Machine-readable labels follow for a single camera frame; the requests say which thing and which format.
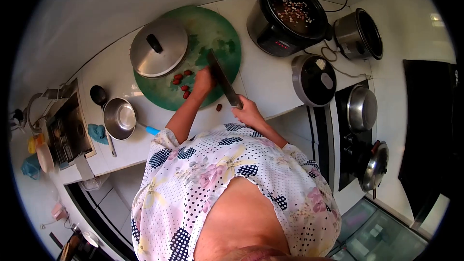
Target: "green cutting board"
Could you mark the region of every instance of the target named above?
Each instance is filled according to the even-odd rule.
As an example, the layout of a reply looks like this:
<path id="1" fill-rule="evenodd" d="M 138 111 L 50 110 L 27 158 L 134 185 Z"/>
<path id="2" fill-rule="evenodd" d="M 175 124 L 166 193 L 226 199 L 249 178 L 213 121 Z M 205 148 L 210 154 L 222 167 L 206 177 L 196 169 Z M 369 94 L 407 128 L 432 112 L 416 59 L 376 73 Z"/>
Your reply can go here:
<path id="1" fill-rule="evenodd" d="M 134 71 L 137 85 L 148 100 L 167 110 L 179 109 L 185 102 L 181 86 L 188 85 L 189 91 L 192 91 L 196 72 L 208 65 L 206 55 L 209 49 L 214 50 L 230 83 L 235 80 L 239 72 L 242 52 L 239 35 L 229 21 L 217 12 L 196 6 L 174 9 L 162 17 L 175 18 L 183 23 L 188 34 L 187 55 L 176 70 L 163 78 L 148 79 Z M 183 75 L 185 70 L 191 70 L 193 74 L 184 76 L 180 85 L 172 84 L 174 75 L 179 73 Z M 201 107 L 210 105 L 223 94 L 223 90 L 217 85 Z"/>

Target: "cooktop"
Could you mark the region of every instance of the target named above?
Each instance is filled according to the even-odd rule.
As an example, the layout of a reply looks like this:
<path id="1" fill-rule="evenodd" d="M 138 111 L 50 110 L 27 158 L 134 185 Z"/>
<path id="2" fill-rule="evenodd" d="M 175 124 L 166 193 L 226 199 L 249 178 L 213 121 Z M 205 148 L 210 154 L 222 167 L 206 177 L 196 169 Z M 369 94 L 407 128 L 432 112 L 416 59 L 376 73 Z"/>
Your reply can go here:
<path id="1" fill-rule="evenodd" d="M 364 80 L 358 84 L 369 88 L 368 80 Z M 353 87 L 357 85 L 346 87 L 343 90 L 339 90 L 335 93 L 335 104 L 337 106 L 337 116 L 338 116 L 338 130 L 340 133 L 340 182 L 338 185 L 338 190 L 344 189 L 348 184 L 356 179 L 354 175 L 356 161 L 350 157 L 350 155 L 345 152 L 345 149 L 349 148 L 352 143 L 349 140 L 350 138 L 355 138 L 358 142 L 364 142 L 367 144 L 372 143 L 372 129 L 362 132 L 362 133 L 353 133 L 351 132 L 348 126 L 347 118 L 347 104 L 348 98 Z"/>

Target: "knife blade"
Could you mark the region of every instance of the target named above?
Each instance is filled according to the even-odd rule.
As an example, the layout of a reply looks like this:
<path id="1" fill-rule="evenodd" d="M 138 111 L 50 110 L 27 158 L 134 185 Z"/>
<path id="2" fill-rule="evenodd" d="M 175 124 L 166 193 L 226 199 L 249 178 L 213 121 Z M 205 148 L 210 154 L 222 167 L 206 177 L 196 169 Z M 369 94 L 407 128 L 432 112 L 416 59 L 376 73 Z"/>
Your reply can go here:
<path id="1" fill-rule="evenodd" d="M 221 86 L 222 90 L 224 91 L 224 95 L 229 100 L 231 106 L 235 106 L 239 109 L 243 109 L 243 103 L 240 101 L 240 98 L 235 93 L 232 85 L 230 84 L 229 80 L 224 74 L 224 71 L 219 64 L 216 56 L 212 49 L 209 50 L 208 55 L 206 55 L 206 59 L 209 63 L 209 68 L 211 71 L 211 75 L 218 84 Z"/>

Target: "woman's right hand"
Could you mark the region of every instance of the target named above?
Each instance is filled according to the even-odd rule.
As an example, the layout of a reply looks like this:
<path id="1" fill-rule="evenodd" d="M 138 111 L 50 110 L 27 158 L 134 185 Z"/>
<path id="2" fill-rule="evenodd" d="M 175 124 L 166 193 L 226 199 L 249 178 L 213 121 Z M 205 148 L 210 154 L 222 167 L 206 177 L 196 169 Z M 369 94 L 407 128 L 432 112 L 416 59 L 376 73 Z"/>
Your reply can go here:
<path id="1" fill-rule="evenodd" d="M 235 118 L 238 118 L 240 122 L 255 129 L 258 129 L 265 124 L 263 116 L 261 116 L 258 111 L 258 107 L 256 107 L 256 103 L 243 95 L 238 96 L 240 101 L 243 103 L 243 109 L 240 110 L 238 108 L 232 108 L 232 113 Z"/>

